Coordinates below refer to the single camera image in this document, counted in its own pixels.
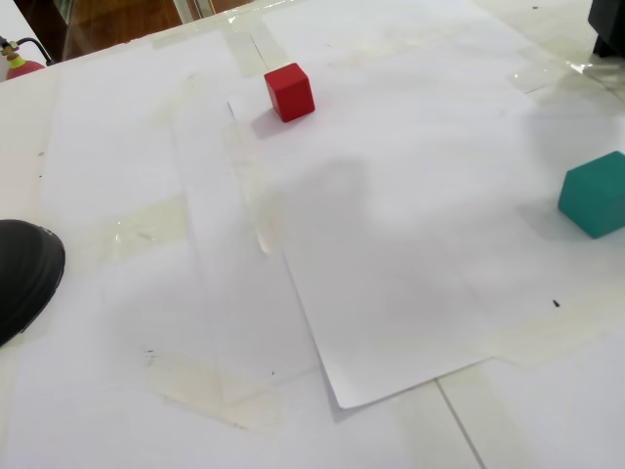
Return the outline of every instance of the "black hose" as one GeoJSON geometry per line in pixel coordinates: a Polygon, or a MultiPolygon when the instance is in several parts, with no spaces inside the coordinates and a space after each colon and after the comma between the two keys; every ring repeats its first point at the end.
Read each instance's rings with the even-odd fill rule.
{"type": "Polygon", "coordinates": [[[46,59],[46,65],[47,66],[55,64],[55,61],[52,60],[52,57],[50,57],[48,52],[43,48],[43,46],[41,45],[41,43],[38,40],[33,39],[32,37],[24,37],[23,39],[20,39],[18,41],[18,45],[20,46],[24,42],[34,42],[36,44],[36,46],[39,48],[39,51],[41,51],[41,54],[43,55],[43,57],[46,59]]]}

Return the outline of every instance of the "tabletop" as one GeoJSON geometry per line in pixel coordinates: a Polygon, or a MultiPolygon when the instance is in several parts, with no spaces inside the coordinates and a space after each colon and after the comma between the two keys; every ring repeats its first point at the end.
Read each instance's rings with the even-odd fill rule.
{"type": "MultiPolygon", "coordinates": [[[[518,92],[494,112],[546,109],[519,120],[540,149],[591,159],[619,148],[624,106],[621,65],[591,57],[589,8],[258,1],[0,84],[0,215],[67,249],[53,301],[0,350],[3,467],[621,467],[623,333],[612,316],[577,330],[605,316],[590,300],[570,337],[533,342],[538,360],[504,336],[509,357],[341,408],[259,222],[271,169],[248,132],[275,126],[236,118],[283,64],[375,76],[448,47],[461,73],[518,92]],[[484,67],[492,50],[506,60],[484,67]]],[[[612,290],[602,301],[622,304],[612,290]]]]}

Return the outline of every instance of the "white paper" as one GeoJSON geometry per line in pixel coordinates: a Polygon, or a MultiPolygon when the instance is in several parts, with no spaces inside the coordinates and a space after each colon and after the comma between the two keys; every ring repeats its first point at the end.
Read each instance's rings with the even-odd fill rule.
{"type": "Polygon", "coordinates": [[[220,85],[235,87],[235,64],[218,34],[206,39],[176,48],[178,65],[190,67],[178,75],[171,51],[159,59],[150,49],[58,65],[79,69],[67,72],[44,172],[44,202],[58,212],[57,227],[71,234],[118,213],[122,224],[136,222],[182,187],[176,200],[188,204],[188,237],[105,266],[86,262],[99,246],[66,245],[55,297],[15,355],[2,349],[9,365],[2,371],[11,371],[0,380],[0,406],[9,410],[0,429],[10,430],[3,467],[408,469],[428,461],[474,469],[432,386],[350,418],[329,409],[282,258],[260,250],[223,148],[226,89],[215,91],[205,66],[215,67],[220,85]],[[208,79],[180,94],[178,85],[198,70],[208,79]],[[99,97],[117,73],[127,86],[99,97]],[[136,93],[140,106],[122,106],[136,93]],[[168,122],[173,135],[151,133],[168,122]]]}
{"type": "Polygon", "coordinates": [[[618,274],[624,234],[592,241],[557,197],[567,169],[618,148],[622,122],[595,95],[534,102],[505,78],[523,41],[479,26],[356,67],[309,63],[316,112],[288,124],[260,80],[230,100],[281,194],[283,249],[343,407],[482,360],[490,334],[618,274]]]}

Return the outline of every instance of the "white table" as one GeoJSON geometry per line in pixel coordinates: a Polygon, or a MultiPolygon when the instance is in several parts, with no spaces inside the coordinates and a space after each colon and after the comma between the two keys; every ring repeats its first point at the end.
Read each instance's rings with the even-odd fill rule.
{"type": "MultiPolygon", "coordinates": [[[[524,51],[533,60],[529,67],[536,68],[588,54],[595,40],[586,24],[589,4],[480,0],[474,7],[536,44],[524,51]]],[[[0,350],[3,467],[622,467],[620,333],[535,368],[492,360],[375,405],[345,411],[334,404],[283,259],[261,252],[243,193],[232,183],[240,175],[230,169],[223,143],[231,125],[226,101],[240,77],[231,76],[225,64],[239,65],[242,76],[263,71],[245,34],[229,28],[248,20],[252,29],[246,30],[269,67],[285,55],[298,55],[302,29],[327,27],[339,37],[343,28],[341,44],[349,44],[352,34],[370,36],[370,44],[394,36],[388,24],[401,12],[374,2],[358,5],[346,14],[322,0],[252,4],[0,85],[3,135],[11,136],[0,147],[0,216],[41,223],[68,248],[67,274],[53,302],[26,334],[0,350]],[[103,208],[91,213],[81,205],[81,193],[103,184],[88,174],[88,164],[49,167],[46,153],[50,141],[59,141],[51,120],[60,105],[57,97],[67,96],[60,94],[63,80],[89,83],[85,89],[108,80],[123,85],[131,78],[106,68],[105,61],[140,49],[154,55],[146,63],[156,64],[155,73],[169,69],[172,75],[172,86],[164,91],[146,82],[144,98],[165,105],[152,127],[141,129],[156,136],[145,150],[153,152],[152,164],[161,171],[153,192],[143,197],[167,200],[156,211],[177,220],[181,181],[204,174],[203,184],[187,184],[183,191],[190,210],[205,210],[207,216],[191,218],[181,232],[156,226],[154,233],[162,236],[156,249],[138,241],[110,252],[105,237],[122,233],[114,230],[114,220],[153,221],[152,212],[142,211],[146,200],[133,198],[123,177],[130,172],[149,179],[149,172],[142,173],[149,165],[125,167],[112,154],[111,164],[100,167],[98,176],[115,183],[113,208],[102,217],[103,208]],[[194,118],[192,106],[178,121],[176,131],[188,136],[178,142],[186,160],[163,179],[171,158],[169,140],[160,140],[159,116],[186,102],[177,73],[184,76],[180,69],[190,62],[170,60],[179,60],[179,53],[210,65],[211,81],[195,84],[203,87],[203,98],[214,96],[216,103],[210,122],[194,118]],[[193,153],[196,144],[211,155],[210,164],[193,153]],[[65,183],[67,193],[61,190],[65,183]],[[49,210],[51,193],[84,223],[72,213],[49,210]],[[222,237],[215,225],[226,222],[233,228],[222,237]]],[[[419,40],[426,37],[419,36],[421,27],[453,22],[456,15],[445,2],[414,5],[426,18],[415,29],[419,40]]],[[[298,62],[304,66],[318,58],[315,51],[321,56],[330,46],[319,41],[311,56],[297,56],[298,62]]],[[[336,53],[337,60],[344,52],[336,53]]],[[[375,48],[355,52],[357,61],[381,54],[375,48]]],[[[557,68],[556,75],[540,78],[531,99],[565,86],[561,72],[557,68]]],[[[104,100],[94,103],[109,106],[104,100]]],[[[120,126],[130,129],[133,123],[120,126]]],[[[102,157],[97,147],[93,152],[85,158],[102,157]]]]}

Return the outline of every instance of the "tape strip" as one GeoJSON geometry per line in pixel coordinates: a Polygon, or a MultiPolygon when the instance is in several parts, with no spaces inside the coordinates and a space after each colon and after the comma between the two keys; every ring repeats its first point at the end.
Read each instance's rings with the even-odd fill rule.
{"type": "Polygon", "coordinates": [[[426,29],[418,34],[403,37],[396,40],[375,38],[371,40],[358,40],[353,44],[334,43],[331,47],[351,50],[352,53],[339,61],[331,63],[333,66],[356,67],[367,62],[380,60],[406,51],[425,46],[439,41],[466,29],[465,25],[450,25],[439,28],[426,29]]]}
{"type": "Polygon", "coordinates": [[[221,14],[215,15],[215,17],[231,19],[234,17],[240,17],[248,13],[256,12],[259,15],[263,15],[268,12],[276,12],[290,8],[293,5],[297,5],[305,0],[256,0],[252,3],[247,3],[237,8],[233,8],[221,14]]]}
{"type": "Polygon", "coordinates": [[[77,231],[69,230],[50,214],[43,225],[63,240],[69,254],[79,253],[67,255],[65,276],[71,277],[187,238],[187,201],[180,193],[77,231]]]}
{"type": "Polygon", "coordinates": [[[185,42],[191,37],[216,31],[226,20],[227,17],[214,15],[202,20],[182,24],[173,29],[155,32],[150,36],[146,36],[146,39],[149,40],[154,49],[163,49],[185,42]]]}
{"type": "Polygon", "coordinates": [[[147,370],[152,389],[176,403],[236,428],[272,433],[279,426],[278,395],[271,389],[182,357],[154,357],[147,370]],[[230,390],[244,397],[229,402],[230,390]]]}
{"type": "Polygon", "coordinates": [[[181,79],[168,95],[162,97],[160,105],[154,110],[151,118],[155,124],[165,125],[172,129],[171,122],[177,113],[186,105],[194,103],[203,89],[207,89],[209,81],[206,75],[194,72],[181,79]]]}
{"type": "Polygon", "coordinates": [[[625,327],[625,278],[562,302],[559,308],[478,346],[490,356],[537,366],[625,327]]]}
{"type": "Polygon", "coordinates": [[[269,70],[254,45],[252,36],[247,30],[239,30],[240,26],[239,21],[234,21],[221,27],[222,37],[228,44],[239,72],[243,78],[264,75],[269,70]]]}
{"type": "Polygon", "coordinates": [[[233,122],[224,131],[224,143],[258,242],[263,252],[270,255],[280,244],[283,224],[278,197],[261,171],[252,130],[249,125],[233,122]]]}
{"type": "Polygon", "coordinates": [[[604,91],[625,101],[625,87],[622,82],[615,84],[610,81],[615,76],[613,64],[593,56],[590,47],[568,37],[557,36],[537,42],[535,47],[521,49],[518,54],[532,65],[509,75],[507,79],[533,100],[546,104],[575,93],[607,115],[622,112],[623,106],[608,100],[604,91]]]}
{"type": "Polygon", "coordinates": [[[276,70],[291,63],[286,53],[275,42],[269,29],[260,18],[253,19],[249,24],[249,28],[252,41],[268,71],[276,70]]]}

